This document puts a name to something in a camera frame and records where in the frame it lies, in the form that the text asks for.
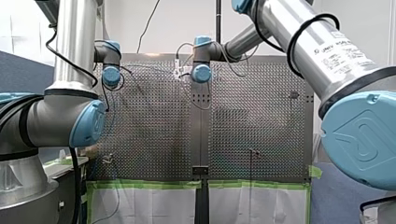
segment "pegboard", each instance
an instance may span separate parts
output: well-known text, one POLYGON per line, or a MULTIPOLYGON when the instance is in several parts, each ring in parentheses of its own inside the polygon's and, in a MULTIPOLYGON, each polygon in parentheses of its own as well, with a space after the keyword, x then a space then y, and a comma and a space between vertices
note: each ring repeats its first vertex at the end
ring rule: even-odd
POLYGON ((93 178, 191 180, 191 167, 200 164, 208 165, 210 179, 308 178, 313 92, 284 57, 233 64, 246 77, 226 63, 212 63, 210 93, 172 74, 174 55, 123 59, 133 74, 122 72, 124 87, 107 91, 110 111, 98 144, 100 155, 114 154, 117 169, 99 161, 93 178), (192 104, 200 99, 211 108, 192 104))

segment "cable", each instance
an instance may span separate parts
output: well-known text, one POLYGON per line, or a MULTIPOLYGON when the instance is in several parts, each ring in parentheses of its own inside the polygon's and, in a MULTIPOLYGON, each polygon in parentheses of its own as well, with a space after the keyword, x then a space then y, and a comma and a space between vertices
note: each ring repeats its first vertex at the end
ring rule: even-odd
POLYGON ((236 76, 238 76, 238 77, 245 77, 246 75, 239 75, 237 72, 235 72, 235 70, 233 70, 233 67, 231 66, 231 63, 230 63, 230 61, 228 60, 227 53, 225 52, 225 48, 224 48, 221 44, 219 44, 218 42, 215 42, 215 41, 214 41, 213 43, 217 44, 217 45, 220 47, 221 52, 222 52, 222 54, 224 55, 225 61, 227 61, 227 64, 228 64, 228 66, 230 67, 231 71, 233 71, 233 73, 234 73, 236 76))
POLYGON ((276 49, 280 52, 284 52, 283 49, 277 45, 275 45, 274 43, 272 43, 271 41, 269 41, 267 38, 265 38, 265 36, 262 34, 262 31, 260 30, 259 27, 259 18, 258 18, 258 14, 259 14, 259 2, 260 0, 256 0, 256 9, 255 9, 255 13, 254 13, 254 26, 256 28, 256 32, 257 34, 260 36, 260 38, 262 39, 262 41, 264 41, 267 45, 271 46, 273 49, 276 49))
POLYGON ((114 89, 114 90, 111 90, 110 88, 105 86, 106 90, 108 90, 108 91, 120 91, 124 87, 124 84, 125 84, 125 76, 124 76, 124 74, 120 73, 120 76, 122 77, 122 82, 121 82, 120 86, 118 88, 114 89))
POLYGON ((76 70, 79 70, 80 72, 83 72, 83 73, 85 73, 86 75, 88 75, 89 77, 91 77, 91 78, 93 79, 93 81, 94 81, 93 84, 92 84, 92 86, 95 87, 95 86, 98 84, 98 79, 96 78, 96 76, 94 76, 92 73, 90 73, 89 71, 85 70, 84 68, 79 67, 79 66, 76 65, 75 63, 72 63, 70 60, 68 60, 67 58, 65 58, 61 53, 57 52, 55 49, 53 49, 53 48, 50 46, 50 43, 55 39, 56 35, 57 35, 57 30, 54 29, 54 33, 53 33, 52 38, 51 38, 49 41, 47 41, 47 43, 46 43, 47 49, 49 49, 49 51, 51 51, 53 54, 55 54, 56 56, 60 57, 62 60, 64 60, 64 61, 67 62, 68 64, 70 64, 70 65, 71 65, 73 68, 75 68, 76 70))
POLYGON ((146 34, 146 31, 147 31, 148 28, 149 28, 149 23, 150 23, 150 21, 151 21, 151 19, 152 19, 152 16, 154 16, 155 10, 157 9, 157 6, 158 6, 158 4, 160 3, 160 1, 161 1, 161 0, 158 0, 158 1, 157 1, 157 3, 155 4, 154 9, 153 9, 152 12, 151 12, 151 15, 150 15, 149 18, 148 18, 148 22, 147 22, 147 24, 146 24, 145 31, 143 31, 143 34, 142 34, 142 35, 140 36, 140 38, 139 38, 139 45, 137 46, 137 52, 136 52, 136 53, 139 53, 139 51, 140 51, 140 46, 142 45, 143 36, 146 34))
MULTIPOLYGON (((117 169, 116 163, 113 161, 111 164, 113 164, 113 168, 114 168, 114 170, 116 172, 116 174, 115 174, 115 176, 113 178, 117 179, 118 169, 117 169)), ((114 212, 108 217, 103 217, 103 218, 100 218, 100 219, 94 221, 92 224, 96 224, 98 222, 107 220, 107 219, 109 219, 111 217, 114 217, 114 215, 116 215, 116 213, 119 211, 119 208, 120 208, 120 193, 119 193, 119 189, 117 187, 116 187, 116 192, 117 192, 117 205, 116 205, 116 209, 114 209, 114 212)))
POLYGON ((186 59, 186 61, 183 63, 183 65, 181 65, 181 67, 184 67, 190 60, 190 58, 192 58, 193 54, 190 54, 190 56, 186 59))
POLYGON ((34 102, 42 100, 43 98, 44 97, 42 95, 27 95, 3 106, 0 110, 0 132, 3 130, 6 123, 21 109, 25 106, 30 106, 34 102))
POLYGON ((259 49, 259 45, 256 46, 256 48, 253 50, 253 52, 249 56, 246 56, 246 54, 245 54, 245 58, 239 60, 239 62, 248 61, 251 57, 253 57, 253 55, 256 53, 257 49, 259 49))
POLYGON ((366 203, 362 203, 360 206, 361 212, 364 212, 367 206, 379 204, 379 203, 389 203, 389 202, 394 202, 396 201, 396 196, 388 197, 388 198, 382 198, 382 199, 377 199, 377 200, 372 200, 366 203))
POLYGON ((318 14, 317 16, 315 16, 314 18, 312 18, 311 20, 305 21, 300 28, 297 30, 297 32, 293 35, 293 37, 291 38, 290 42, 289 42, 289 46, 288 46, 288 51, 286 53, 287 55, 287 61, 288 61, 288 66, 291 70, 291 72, 293 72, 296 76, 304 79, 303 75, 301 75, 301 73, 299 71, 297 71, 297 69, 294 67, 292 61, 292 55, 294 53, 294 49, 295 46, 297 44, 297 40, 298 37, 303 33, 303 31, 308 28, 312 23, 316 22, 316 21, 323 21, 323 19, 328 18, 334 21, 335 23, 335 28, 337 30, 340 29, 340 21, 332 14, 329 13, 322 13, 322 14, 318 14))
POLYGON ((81 174, 79 173, 77 153, 72 147, 69 149, 72 156, 73 170, 75 172, 75 207, 72 224, 78 224, 78 212, 81 205, 81 174))
POLYGON ((105 91, 105 84, 103 84, 103 81, 102 81, 102 90, 103 90, 103 95, 105 96, 105 100, 106 100, 106 106, 107 106, 106 112, 109 112, 110 111, 110 105, 108 104, 107 94, 106 94, 106 91, 105 91))
POLYGON ((191 47, 194 47, 194 45, 191 44, 191 43, 183 43, 182 45, 180 45, 180 46, 178 47, 178 49, 177 49, 177 51, 176 51, 176 59, 179 59, 179 57, 178 57, 178 52, 179 52, 184 46, 191 46, 191 47))

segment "black cable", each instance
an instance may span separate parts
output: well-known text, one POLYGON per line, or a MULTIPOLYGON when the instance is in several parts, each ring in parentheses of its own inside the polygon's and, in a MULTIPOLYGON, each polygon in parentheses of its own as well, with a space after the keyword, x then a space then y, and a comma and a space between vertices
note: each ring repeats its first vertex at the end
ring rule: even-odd
POLYGON ((75 172, 75 207, 73 212, 72 224, 78 224, 78 212, 81 205, 81 174, 78 167, 78 158, 76 151, 70 147, 70 155, 72 156, 73 170, 75 172))
POLYGON ((83 73, 85 73, 86 75, 88 75, 89 77, 91 77, 94 82, 92 84, 93 87, 95 87, 98 84, 98 79, 96 78, 96 76, 94 76, 92 73, 90 73, 89 71, 83 69, 82 67, 79 67, 78 65, 76 65, 75 63, 72 63, 70 60, 68 60, 67 58, 65 58, 62 54, 60 54, 59 52, 57 52, 55 49, 53 49, 50 46, 50 43, 55 39, 56 35, 57 35, 57 30, 54 30, 53 36, 52 38, 47 41, 46 43, 46 47, 47 49, 49 49, 49 51, 51 51, 53 54, 55 54, 56 56, 60 57, 62 60, 64 60, 65 62, 67 62, 68 64, 70 64, 72 67, 74 67, 75 69, 77 69, 78 71, 81 71, 83 73))
POLYGON ((382 198, 382 199, 377 199, 377 200, 372 200, 366 203, 362 203, 360 206, 361 212, 364 212, 366 209, 365 207, 375 205, 375 204, 380 204, 380 203, 389 203, 389 202, 395 202, 396 201, 396 196, 388 197, 388 198, 382 198))
POLYGON ((106 112, 109 112, 110 111, 110 105, 108 104, 107 94, 106 94, 106 91, 105 91, 105 84, 103 84, 103 80, 102 80, 102 90, 103 90, 103 95, 105 96, 105 100, 106 100, 106 106, 107 106, 106 112))
POLYGON ((140 51, 140 46, 142 45, 143 36, 146 34, 146 31, 147 31, 148 28, 149 28, 149 23, 150 23, 150 21, 151 21, 151 19, 152 19, 152 16, 154 16, 155 10, 157 9, 157 6, 158 6, 158 4, 160 3, 160 1, 161 1, 161 0, 158 0, 158 1, 157 1, 157 3, 155 4, 154 9, 153 9, 152 12, 151 12, 151 15, 150 15, 149 18, 148 18, 148 22, 147 22, 147 24, 146 24, 145 31, 143 31, 143 34, 142 34, 142 35, 140 36, 140 38, 139 38, 139 45, 137 46, 137 52, 136 52, 136 53, 139 53, 139 51, 140 51))
POLYGON ((275 45, 274 43, 272 43, 271 41, 269 41, 262 34, 262 31, 260 30, 260 27, 259 27, 259 17, 258 17, 258 14, 259 14, 259 2, 260 2, 260 0, 256 0, 256 8, 255 8, 255 13, 254 13, 254 26, 256 28, 256 32, 260 36, 262 41, 264 41, 267 45, 271 46, 273 49, 279 50, 280 52, 284 52, 281 47, 279 47, 279 46, 275 45))
POLYGON ((20 99, 17 99, 19 101, 16 101, 16 102, 10 102, 10 103, 13 103, 13 104, 8 103, 6 105, 7 108, 5 108, 4 111, 1 110, 1 112, 2 112, 1 114, 2 115, 0 117, 0 132, 3 130, 3 128, 6 125, 7 121, 9 121, 21 109, 23 109, 25 106, 32 105, 34 102, 37 102, 39 100, 44 99, 44 96, 42 96, 42 95, 33 95, 32 97, 29 97, 29 98, 23 98, 21 100, 20 99))
MULTIPOLYGON (((96 48, 94 48, 94 49, 95 49, 94 60, 96 60, 98 58, 98 50, 96 48)), ((93 66, 93 69, 92 69, 93 72, 96 70, 97 65, 98 65, 98 63, 95 62, 95 65, 93 66)))
POLYGON ((105 86, 106 90, 108 90, 108 91, 120 91, 125 85, 125 76, 122 73, 120 73, 120 76, 122 77, 122 82, 121 82, 120 86, 118 88, 114 89, 114 90, 111 90, 110 88, 105 86))
POLYGON ((329 13, 322 13, 322 14, 318 14, 317 16, 315 16, 314 18, 312 18, 311 20, 305 21, 300 28, 297 30, 297 32, 293 35, 293 37, 291 38, 290 42, 289 42, 289 46, 288 46, 288 51, 286 53, 287 56, 287 61, 288 61, 288 66, 291 70, 291 72, 293 72, 296 76, 303 78, 303 75, 301 75, 301 73, 299 71, 297 71, 297 69, 294 67, 292 61, 292 55, 294 53, 294 49, 295 46, 297 44, 297 40, 298 37, 300 37, 300 35, 303 33, 303 31, 308 28, 312 23, 316 22, 316 21, 324 21, 323 19, 328 18, 328 19, 332 19, 335 23, 335 28, 337 30, 340 29, 340 21, 332 14, 329 13))
POLYGON ((37 96, 40 96, 40 95, 37 95, 37 94, 25 95, 25 96, 22 96, 16 100, 13 100, 13 101, 7 103, 0 109, 0 119, 2 119, 3 116, 5 116, 16 105, 23 104, 24 102, 29 101, 30 99, 33 99, 37 96))

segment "wall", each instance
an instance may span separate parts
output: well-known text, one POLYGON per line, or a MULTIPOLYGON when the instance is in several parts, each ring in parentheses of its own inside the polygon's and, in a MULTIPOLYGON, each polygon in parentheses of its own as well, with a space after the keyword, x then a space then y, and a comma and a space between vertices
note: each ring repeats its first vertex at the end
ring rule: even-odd
MULTIPOLYGON (((54 65, 55 57, 45 46, 53 30, 35 0, 0 0, 0 6, 0 51, 54 65)), ((96 31, 96 37, 102 38, 99 20, 96 31)))
MULTIPOLYGON (((157 0, 106 0, 106 26, 110 37, 120 41, 122 51, 136 53, 157 0)), ((216 38, 216 0, 161 1, 143 38, 142 53, 175 53, 184 42, 197 35, 216 38)), ((231 0, 222 0, 222 41, 228 41, 251 24, 249 17, 233 11, 231 0)), ((182 53, 191 53, 184 48, 182 53)), ((260 55, 280 53, 262 44, 260 55)))

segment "power cord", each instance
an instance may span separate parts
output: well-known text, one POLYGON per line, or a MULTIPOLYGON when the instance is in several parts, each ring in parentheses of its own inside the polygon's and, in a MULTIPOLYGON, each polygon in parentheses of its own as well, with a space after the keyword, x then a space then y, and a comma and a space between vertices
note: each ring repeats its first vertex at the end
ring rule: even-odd
POLYGON ((70 147, 70 155, 72 156, 74 178, 75 178, 75 207, 73 212, 72 224, 78 224, 78 212, 81 205, 81 173, 78 167, 78 157, 76 151, 70 147))
POLYGON ((139 53, 139 51, 140 51, 140 47, 141 47, 141 45, 142 45, 143 36, 146 34, 146 31, 147 31, 148 28, 149 28, 149 23, 150 23, 150 21, 151 21, 151 19, 152 19, 152 16, 154 16, 155 10, 157 10, 157 6, 158 6, 158 4, 160 4, 160 1, 161 1, 161 0, 158 0, 158 1, 157 1, 157 3, 155 4, 154 9, 153 9, 152 12, 151 12, 151 15, 150 15, 149 18, 148 18, 148 22, 147 22, 147 24, 146 24, 146 28, 145 28, 145 30, 143 31, 143 34, 142 34, 142 35, 140 36, 140 38, 139 38, 139 45, 137 46, 137 52, 136 52, 136 53, 139 53))
POLYGON ((44 99, 42 95, 27 95, 22 96, 14 101, 9 102, 0 109, 0 132, 3 130, 6 123, 20 110, 26 106, 31 106, 34 102, 44 99))
POLYGON ((57 30, 56 28, 54 29, 54 33, 52 38, 47 41, 46 43, 46 47, 49 51, 51 51, 53 54, 55 54, 56 56, 60 57, 62 60, 64 60, 65 62, 67 62, 68 64, 70 64, 73 68, 75 68, 76 70, 85 73, 86 75, 88 75, 89 77, 91 77, 93 79, 93 84, 92 86, 95 87, 98 84, 98 79, 96 78, 96 76, 94 76, 92 73, 90 73, 89 71, 85 70, 84 68, 76 65, 75 63, 72 63, 70 60, 68 60, 67 58, 65 58, 61 53, 57 52, 55 49, 53 49, 50 46, 50 43, 52 43, 52 41, 55 39, 56 35, 57 35, 57 30))
POLYGON ((366 207, 368 207, 368 206, 372 206, 372 205, 376 205, 376 204, 380 204, 380 203, 395 202, 395 201, 396 201, 396 196, 369 201, 369 202, 366 202, 366 203, 362 203, 361 206, 360 206, 360 210, 363 213, 364 210, 366 209, 366 207))

